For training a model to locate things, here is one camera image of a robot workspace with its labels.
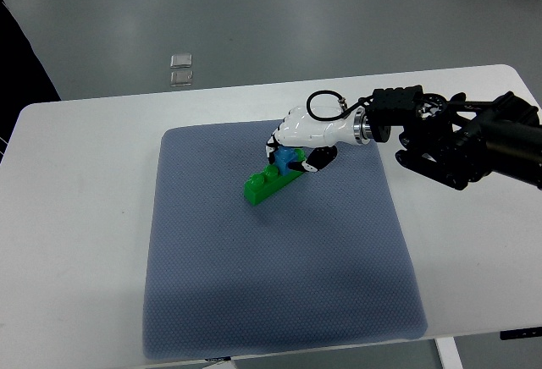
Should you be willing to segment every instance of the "robotic hand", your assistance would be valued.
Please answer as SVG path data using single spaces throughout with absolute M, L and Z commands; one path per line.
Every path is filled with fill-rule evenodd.
M 317 112 L 326 117 L 341 115 L 339 108 L 318 107 Z M 266 153 L 270 163 L 274 162 L 274 152 L 279 146 L 309 147 L 314 150 L 303 162 L 290 162 L 288 167 L 300 172 L 317 172 L 327 166 L 337 156 L 337 142 L 361 145 L 368 139 L 356 137 L 352 132 L 360 113 L 352 113 L 347 118 L 334 121 L 318 121 L 303 107 L 290 110 L 282 124 L 273 132 L 266 145 Z
M 311 100 L 319 95 L 337 97 L 340 107 L 311 108 Z M 447 101 L 416 85 L 374 90 L 351 107 L 334 91 L 317 91 L 305 108 L 289 112 L 267 142 L 266 152 L 273 163 L 279 146 L 314 148 L 306 161 L 288 166 L 316 172 L 336 158 L 337 142 L 386 142 L 391 126 L 402 126 L 399 140 L 405 150 L 395 158 L 405 168 L 457 190 L 492 171 L 542 189 L 542 128 L 537 111 L 510 91 L 492 102 L 467 102 L 463 93 Z M 464 118 L 459 112 L 474 117 Z

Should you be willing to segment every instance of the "blue-gray mat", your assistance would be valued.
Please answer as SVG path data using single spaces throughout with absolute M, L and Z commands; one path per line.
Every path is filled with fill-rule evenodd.
M 375 144 L 338 146 L 257 206 L 279 121 L 162 139 L 143 312 L 149 359 L 207 359 L 417 339 L 427 323 Z

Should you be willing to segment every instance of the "toy block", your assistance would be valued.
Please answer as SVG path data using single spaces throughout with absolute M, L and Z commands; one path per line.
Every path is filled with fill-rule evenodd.
M 288 162 L 301 162 L 305 160 L 305 153 L 302 149 L 294 149 L 293 152 L 296 154 L 296 157 L 288 160 Z M 253 206 L 259 204 L 303 174 L 303 172 L 288 169 L 287 174 L 283 175 L 275 163 L 267 165 L 261 173 L 253 174 L 245 183 L 245 198 Z

